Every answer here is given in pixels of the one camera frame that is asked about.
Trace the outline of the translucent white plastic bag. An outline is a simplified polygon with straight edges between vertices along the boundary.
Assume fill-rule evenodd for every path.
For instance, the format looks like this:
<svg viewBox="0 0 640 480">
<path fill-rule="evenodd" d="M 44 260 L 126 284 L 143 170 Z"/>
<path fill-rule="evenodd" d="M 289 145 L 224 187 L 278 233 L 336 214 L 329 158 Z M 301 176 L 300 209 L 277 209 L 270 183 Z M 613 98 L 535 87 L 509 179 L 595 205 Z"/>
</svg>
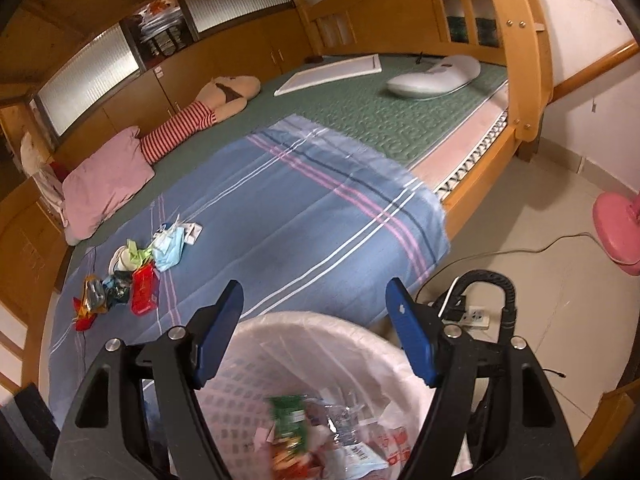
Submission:
<svg viewBox="0 0 640 480">
<path fill-rule="evenodd" d="M 285 312 L 240 323 L 196 397 L 232 478 L 276 478 L 280 403 L 307 439 L 308 478 L 396 479 L 434 392 L 370 330 Z"/>
</svg>

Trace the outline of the red rectangular box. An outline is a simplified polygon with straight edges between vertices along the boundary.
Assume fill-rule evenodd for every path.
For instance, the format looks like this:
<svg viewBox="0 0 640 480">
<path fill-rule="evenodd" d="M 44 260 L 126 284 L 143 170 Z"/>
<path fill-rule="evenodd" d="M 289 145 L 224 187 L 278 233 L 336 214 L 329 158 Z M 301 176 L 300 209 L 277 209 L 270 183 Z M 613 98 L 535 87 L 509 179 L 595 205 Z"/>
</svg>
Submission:
<svg viewBox="0 0 640 480">
<path fill-rule="evenodd" d="M 158 307 L 160 274 L 155 264 L 149 262 L 132 274 L 130 308 L 135 315 L 145 315 Z"/>
</svg>

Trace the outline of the light blue plastic wrapper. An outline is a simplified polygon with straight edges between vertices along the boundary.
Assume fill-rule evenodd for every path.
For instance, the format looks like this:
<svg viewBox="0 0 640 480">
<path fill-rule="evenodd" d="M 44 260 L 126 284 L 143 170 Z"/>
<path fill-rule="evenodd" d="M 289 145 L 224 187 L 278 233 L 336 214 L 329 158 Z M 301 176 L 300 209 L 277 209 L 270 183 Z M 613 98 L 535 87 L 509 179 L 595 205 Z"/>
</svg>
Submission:
<svg viewBox="0 0 640 480">
<path fill-rule="evenodd" d="M 158 272 L 166 272 L 180 262 L 185 235 L 186 229 L 181 222 L 154 233 L 150 248 Z"/>
</svg>

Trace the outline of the white blue toothpaste box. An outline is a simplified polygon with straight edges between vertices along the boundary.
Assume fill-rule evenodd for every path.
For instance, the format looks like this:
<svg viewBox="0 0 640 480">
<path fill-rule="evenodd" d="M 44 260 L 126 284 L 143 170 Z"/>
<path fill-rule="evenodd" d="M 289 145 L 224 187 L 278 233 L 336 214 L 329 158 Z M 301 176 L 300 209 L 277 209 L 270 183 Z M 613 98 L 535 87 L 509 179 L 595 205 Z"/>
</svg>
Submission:
<svg viewBox="0 0 640 480">
<path fill-rule="evenodd" d="M 183 241 L 187 245 L 194 245 L 203 231 L 203 227 L 196 222 L 183 222 L 181 225 L 184 231 Z"/>
</svg>

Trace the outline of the dark green crumpled wrapper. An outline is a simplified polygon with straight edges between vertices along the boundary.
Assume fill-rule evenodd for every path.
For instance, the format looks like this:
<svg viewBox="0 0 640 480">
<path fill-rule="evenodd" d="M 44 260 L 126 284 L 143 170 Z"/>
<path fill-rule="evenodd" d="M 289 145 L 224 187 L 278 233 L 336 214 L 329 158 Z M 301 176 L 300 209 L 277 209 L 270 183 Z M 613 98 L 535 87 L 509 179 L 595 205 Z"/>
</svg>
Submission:
<svg viewBox="0 0 640 480">
<path fill-rule="evenodd" d="M 107 275 L 102 281 L 104 294 L 106 298 L 106 306 L 111 309 L 118 304 L 128 304 L 132 289 L 131 271 L 115 271 L 113 274 Z"/>
</svg>

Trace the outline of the lime green paper bag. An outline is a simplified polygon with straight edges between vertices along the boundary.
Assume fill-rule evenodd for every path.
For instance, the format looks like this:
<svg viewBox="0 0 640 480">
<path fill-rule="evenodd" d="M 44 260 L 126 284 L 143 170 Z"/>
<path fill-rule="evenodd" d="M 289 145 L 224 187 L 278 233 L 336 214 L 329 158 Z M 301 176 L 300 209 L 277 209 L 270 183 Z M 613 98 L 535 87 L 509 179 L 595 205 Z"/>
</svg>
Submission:
<svg viewBox="0 0 640 480">
<path fill-rule="evenodd" d="M 127 240 L 125 250 L 122 253 L 122 262 L 128 271 L 140 269 L 153 260 L 151 248 L 140 248 L 134 240 Z"/>
</svg>

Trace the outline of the white blue paper cup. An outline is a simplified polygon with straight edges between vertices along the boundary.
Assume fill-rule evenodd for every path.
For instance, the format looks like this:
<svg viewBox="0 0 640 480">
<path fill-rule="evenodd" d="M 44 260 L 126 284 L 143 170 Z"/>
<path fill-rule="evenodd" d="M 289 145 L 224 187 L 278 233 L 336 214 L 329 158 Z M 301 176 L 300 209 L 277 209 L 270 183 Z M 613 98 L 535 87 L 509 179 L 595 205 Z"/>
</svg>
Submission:
<svg viewBox="0 0 640 480">
<path fill-rule="evenodd" d="M 127 246 L 120 246 L 114 252 L 113 257 L 107 267 L 108 274 L 114 274 L 115 272 L 130 272 L 131 261 L 130 253 Z"/>
</svg>

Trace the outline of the green snack packet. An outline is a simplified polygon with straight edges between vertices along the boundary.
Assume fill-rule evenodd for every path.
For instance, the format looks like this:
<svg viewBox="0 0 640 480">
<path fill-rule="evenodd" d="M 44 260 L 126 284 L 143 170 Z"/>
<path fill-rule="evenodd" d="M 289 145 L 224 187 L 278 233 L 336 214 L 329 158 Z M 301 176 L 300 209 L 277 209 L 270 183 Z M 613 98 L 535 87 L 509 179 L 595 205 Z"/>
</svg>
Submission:
<svg viewBox="0 0 640 480">
<path fill-rule="evenodd" d="M 271 471 L 275 479 L 308 479 L 311 455 L 308 448 L 306 412 L 302 396 L 272 396 L 270 443 Z"/>
</svg>

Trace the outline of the orange silver snack bag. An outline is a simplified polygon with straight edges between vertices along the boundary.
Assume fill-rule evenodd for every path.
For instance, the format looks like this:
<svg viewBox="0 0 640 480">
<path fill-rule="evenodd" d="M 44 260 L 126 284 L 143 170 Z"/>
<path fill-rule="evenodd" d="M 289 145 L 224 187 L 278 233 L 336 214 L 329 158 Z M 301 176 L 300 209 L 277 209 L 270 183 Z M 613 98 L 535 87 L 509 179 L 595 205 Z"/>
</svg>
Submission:
<svg viewBox="0 0 640 480">
<path fill-rule="evenodd" d="M 74 329 L 76 332 L 90 330 L 99 314 L 107 312 L 106 293 L 102 281 L 90 274 L 82 282 L 80 298 L 73 298 Z"/>
</svg>

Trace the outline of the blue striped blanket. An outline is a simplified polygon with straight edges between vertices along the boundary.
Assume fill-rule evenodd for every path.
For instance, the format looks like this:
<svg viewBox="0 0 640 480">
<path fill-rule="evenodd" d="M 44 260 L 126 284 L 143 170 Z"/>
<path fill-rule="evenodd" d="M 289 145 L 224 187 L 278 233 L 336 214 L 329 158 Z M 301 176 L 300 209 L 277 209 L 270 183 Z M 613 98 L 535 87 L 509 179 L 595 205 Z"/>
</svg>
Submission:
<svg viewBox="0 0 640 480">
<path fill-rule="evenodd" d="M 160 274 L 156 309 L 118 306 L 85 334 L 73 302 L 90 274 L 104 276 L 117 248 L 176 221 L 200 235 Z M 63 418 L 88 366 L 111 338 L 153 340 L 213 304 L 230 281 L 243 318 L 314 311 L 370 326 L 385 315 L 385 287 L 416 290 L 448 254 L 439 198 L 374 148 L 292 115 L 234 141 L 160 192 L 105 240 L 79 244 L 55 309 L 49 405 Z"/>
</svg>

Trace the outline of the pink pillow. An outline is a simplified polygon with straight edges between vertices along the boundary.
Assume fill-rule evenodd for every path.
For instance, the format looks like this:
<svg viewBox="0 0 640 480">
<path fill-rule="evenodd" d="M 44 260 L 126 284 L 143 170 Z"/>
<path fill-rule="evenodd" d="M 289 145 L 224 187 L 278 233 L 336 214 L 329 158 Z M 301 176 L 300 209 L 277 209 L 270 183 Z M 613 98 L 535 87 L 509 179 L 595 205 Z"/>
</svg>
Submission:
<svg viewBox="0 0 640 480">
<path fill-rule="evenodd" d="M 154 177 L 142 154 L 139 132 L 129 127 L 117 133 L 63 181 L 64 233 L 70 246 L 92 237 Z"/>
</svg>

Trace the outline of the green bed mat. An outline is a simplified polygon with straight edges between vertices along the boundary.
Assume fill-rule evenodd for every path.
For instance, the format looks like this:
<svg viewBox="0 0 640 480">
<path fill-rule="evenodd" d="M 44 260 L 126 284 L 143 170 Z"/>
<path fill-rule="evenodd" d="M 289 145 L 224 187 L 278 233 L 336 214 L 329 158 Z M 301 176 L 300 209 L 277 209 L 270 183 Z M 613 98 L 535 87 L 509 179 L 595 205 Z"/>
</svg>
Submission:
<svg viewBox="0 0 640 480">
<path fill-rule="evenodd" d="M 153 180 L 73 252 L 105 262 L 125 240 L 147 242 L 164 221 L 201 223 L 202 261 L 300 263 L 362 246 L 367 255 L 431 268 L 448 252 L 434 186 L 410 169 L 440 148 L 499 90 L 506 70 L 444 96 L 405 99 L 386 82 L 432 60 L 382 58 L 382 72 L 274 96 L 267 84 L 230 122 L 196 134 Z"/>
</svg>

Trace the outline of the red striped plush doll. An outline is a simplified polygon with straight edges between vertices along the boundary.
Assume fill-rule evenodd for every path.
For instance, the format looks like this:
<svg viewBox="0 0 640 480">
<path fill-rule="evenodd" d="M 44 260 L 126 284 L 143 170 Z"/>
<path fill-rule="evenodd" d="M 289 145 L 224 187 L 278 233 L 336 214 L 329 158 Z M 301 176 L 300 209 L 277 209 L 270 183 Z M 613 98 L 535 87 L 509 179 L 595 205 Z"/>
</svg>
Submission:
<svg viewBox="0 0 640 480">
<path fill-rule="evenodd" d="M 191 104 L 141 139 L 146 162 L 155 165 L 195 133 L 240 114 L 261 88 L 260 80 L 254 76 L 212 79 Z"/>
</svg>

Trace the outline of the wooden wall cabinet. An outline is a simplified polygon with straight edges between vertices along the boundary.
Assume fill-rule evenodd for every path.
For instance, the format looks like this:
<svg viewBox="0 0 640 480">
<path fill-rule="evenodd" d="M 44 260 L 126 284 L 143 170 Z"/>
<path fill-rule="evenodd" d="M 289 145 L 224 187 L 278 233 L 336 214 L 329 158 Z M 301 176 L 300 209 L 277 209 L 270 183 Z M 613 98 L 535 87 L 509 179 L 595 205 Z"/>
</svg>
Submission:
<svg viewBox="0 0 640 480">
<path fill-rule="evenodd" d="M 1 0 L 1 131 L 20 149 L 29 129 L 49 154 L 53 141 L 38 126 L 29 102 L 74 54 L 110 26 L 122 25 L 143 67 L 163 55 L 146 40 L 134 14 L 155 0 Z"/>
</svg>

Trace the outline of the wooden bed frame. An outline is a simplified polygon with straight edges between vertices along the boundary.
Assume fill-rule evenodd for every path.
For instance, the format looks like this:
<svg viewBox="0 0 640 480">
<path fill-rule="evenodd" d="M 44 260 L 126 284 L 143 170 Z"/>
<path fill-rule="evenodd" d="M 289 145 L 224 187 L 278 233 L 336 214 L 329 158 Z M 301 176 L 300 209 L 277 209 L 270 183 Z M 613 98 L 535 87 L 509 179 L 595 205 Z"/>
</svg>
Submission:
<svg viewBox="0 0 640 480">
<path fill-rule="evenodd" d="M 1 0 L 1 103 L 26 108 L 43 84 L 108 26 L 151 0 Z M 405 47 L 465 53 L 506 66 L 508 135 L 446 199 L 447 231 L 456 234 L 509 158 L 533 143 L 552 95 L 550 34 L 540 0 L 293 0 L 316 55 Z M 20 366 L 3 377 L 2 396 L 36 382 L 44 320 L 67 254 L 61 226 L 25 181 L 1 203 L 1 309 L 26 333 L 1 352 Z"/>
</svg>

